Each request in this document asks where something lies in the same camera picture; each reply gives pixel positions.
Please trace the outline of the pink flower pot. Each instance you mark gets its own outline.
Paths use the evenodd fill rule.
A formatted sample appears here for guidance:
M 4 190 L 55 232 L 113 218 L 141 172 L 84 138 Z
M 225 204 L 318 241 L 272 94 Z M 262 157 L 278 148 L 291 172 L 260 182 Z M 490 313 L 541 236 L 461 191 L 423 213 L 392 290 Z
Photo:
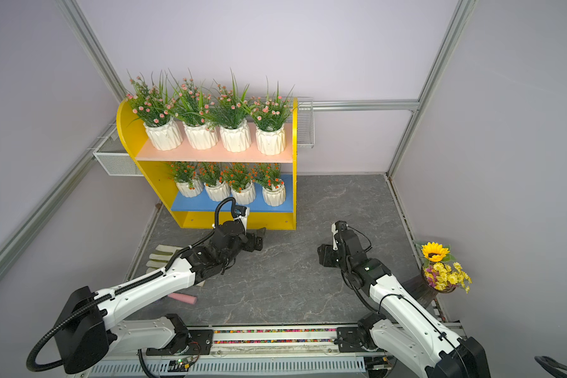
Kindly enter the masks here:
M 211 96 L 195 84 L 194 79 L 171 77 L 173 94 L 169 101 L 172 115 L 180 120 L 193 149 L 204 151 L 217 145 L 217 132 L 211 123 Z
M 159 151 L 171 151 L 180 146 L 183 137 L 172 110 L 178 102 L 169 92 L 169 77 L 160 72 L 157 80 L 148 82 L 142 75 L 129 77 L 132 90 L 126 94 L 132 113 L 143 121 L 146 135 Z
M 231 153 L 241 153 L 251 146 L 250 129 L 247 117 L 250 108 L 247 100 L 249 86 L 241 88 L 235 74 L 231 72 L 232 83 L 229 87 L 216 83 L 214 106 L 209 119 L 219 127 L 220 139 Z
M 284 125 L 294 110 L 293 102 L 293 90 L 284 94 L 279 85 L 273 93 L 268 91 L 263 98 L 251 98 L 250 116 L 255 123 L 258 150 L 262 154 L 275 156 L 284 152 Z

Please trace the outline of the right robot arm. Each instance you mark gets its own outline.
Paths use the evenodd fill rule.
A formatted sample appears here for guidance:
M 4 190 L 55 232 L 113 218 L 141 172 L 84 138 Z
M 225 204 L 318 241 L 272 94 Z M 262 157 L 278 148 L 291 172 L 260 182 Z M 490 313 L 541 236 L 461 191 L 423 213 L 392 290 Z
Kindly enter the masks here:
M 332 225 L 332 243 L 318 248 L 321 266 L 337 268 L 371 312 L 363 326 L 369 349 L 392 354 L 419 377 L 489 377 L 484 348 L 462 338 L 425 309 L 380 260 L 369 258 L 355 229 Z

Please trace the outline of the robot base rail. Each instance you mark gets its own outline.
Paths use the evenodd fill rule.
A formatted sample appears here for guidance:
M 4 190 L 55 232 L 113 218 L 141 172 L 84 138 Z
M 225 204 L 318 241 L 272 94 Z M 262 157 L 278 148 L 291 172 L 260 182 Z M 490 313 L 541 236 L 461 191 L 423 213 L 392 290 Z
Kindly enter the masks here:
M 305 324 L 192 327 L 190 346 L 120 351 L 80 377 L 386 377 L 405 365 L 417 377 L 489 377 L 484 349 L 457 324 L 436 323 L 429 351 L 401 325 Z

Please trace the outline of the orange flower pot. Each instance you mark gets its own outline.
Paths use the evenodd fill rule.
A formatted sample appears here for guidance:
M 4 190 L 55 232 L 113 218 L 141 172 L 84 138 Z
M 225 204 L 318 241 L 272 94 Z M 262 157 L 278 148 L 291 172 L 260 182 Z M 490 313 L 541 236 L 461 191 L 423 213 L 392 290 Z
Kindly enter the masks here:
M 230 196 L 230 187 L 222 176 L 222 164 L 200 162 L 198 164 L 200 181 L 204 184 L 210 200 L 219 203 Z
M 198 179 L 197 162 L 171 162 L 172 180 L 176 183 L 181 195 L 186 198 L 195 198 L 203 192 L 203 184 Z
M 251 169 L 253 181 L 261 186 L 262 197 L 271 207 L 283 205 L 286 199 L 286 187 L 280 169 L 280 163 L 256 163 Z
M 240 162 L 229 163 L 222 171 L 222 178 L 228 184 L 237 204 L 245 206 L 255 201 L 255 184 L 247 165 Z

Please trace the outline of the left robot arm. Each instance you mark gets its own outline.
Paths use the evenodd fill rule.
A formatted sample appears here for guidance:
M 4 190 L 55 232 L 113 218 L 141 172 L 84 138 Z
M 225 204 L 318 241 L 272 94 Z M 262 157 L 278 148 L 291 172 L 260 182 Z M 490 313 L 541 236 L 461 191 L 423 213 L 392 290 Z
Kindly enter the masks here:
M 64 368 L 82 373 L 123 346 L 119 327 L 130 315 L 176 291 L 190 288 L 234 266 L 241 251 L 263 249 L 265 228 L 247 229 L 250 211 L 228 197 L 214 215 L 230 205 L 231 220 L 215 220 L 213 229 L 199 241 L 176 250 L 165 266 L 117 286 L 74 291 L 53 328 L 31 349 L 26 367 L 31 372 Z

